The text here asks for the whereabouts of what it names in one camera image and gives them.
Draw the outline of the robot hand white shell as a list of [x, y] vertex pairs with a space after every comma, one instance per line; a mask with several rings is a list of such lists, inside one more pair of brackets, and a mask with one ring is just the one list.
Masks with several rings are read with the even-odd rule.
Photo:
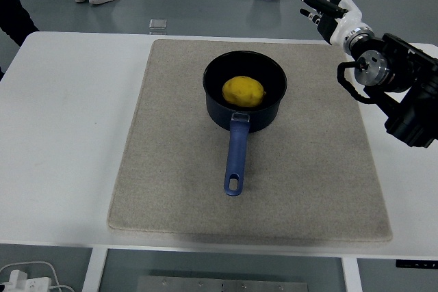
[[309, 7], [300, 13], [316, 27], [323, 39], [333, 46], [342, 47], [350, 33], [368, 30], [362, 22], [362, 13], [352, 0], [299, 0]]

